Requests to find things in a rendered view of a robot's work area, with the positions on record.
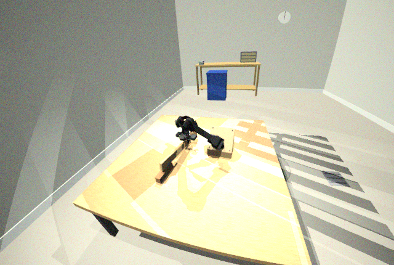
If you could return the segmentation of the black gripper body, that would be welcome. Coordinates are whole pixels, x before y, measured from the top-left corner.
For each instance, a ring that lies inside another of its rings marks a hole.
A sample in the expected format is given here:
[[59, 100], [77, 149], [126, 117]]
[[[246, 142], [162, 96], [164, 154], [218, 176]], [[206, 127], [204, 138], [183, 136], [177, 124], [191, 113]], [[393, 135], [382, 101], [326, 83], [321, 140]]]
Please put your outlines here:
[[[182, 130], [183, 133], [187, 133], [188, 134], [188, 139], [191, 139], [192, 141], [195, 141], [195, 139], [197, 138], [196, 134], [190, 134], [189, 131], [184, 131]], [[179, 137], [181, 135], [182, 132], [177, 132], [177, 134], [175, 135], [176, 137]]]

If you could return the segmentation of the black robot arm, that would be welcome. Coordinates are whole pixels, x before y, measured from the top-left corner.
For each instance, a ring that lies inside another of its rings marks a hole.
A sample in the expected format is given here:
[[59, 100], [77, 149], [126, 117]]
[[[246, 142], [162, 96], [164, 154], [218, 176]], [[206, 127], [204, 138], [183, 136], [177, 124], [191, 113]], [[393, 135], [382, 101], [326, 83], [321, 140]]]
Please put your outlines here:
[[[199, 135], [203, 136], [207, 139], [208, 143], [210, 143], [211, 146], [216, 150], [220, 150], [225, 147], [224, 139], [217, 135], [209, 134], [208, 132], [200, 128], [197, 122], [189, 116], [179, 116], [178, 119], [175, 120], [175, 125], [177, 128], [181, 127], [184, 131], [194, 131]], [[179, 139], [180, 141], [186, 141], [188, 139], [188, 134], [186, 132], [182, 132], [179, 136]]]

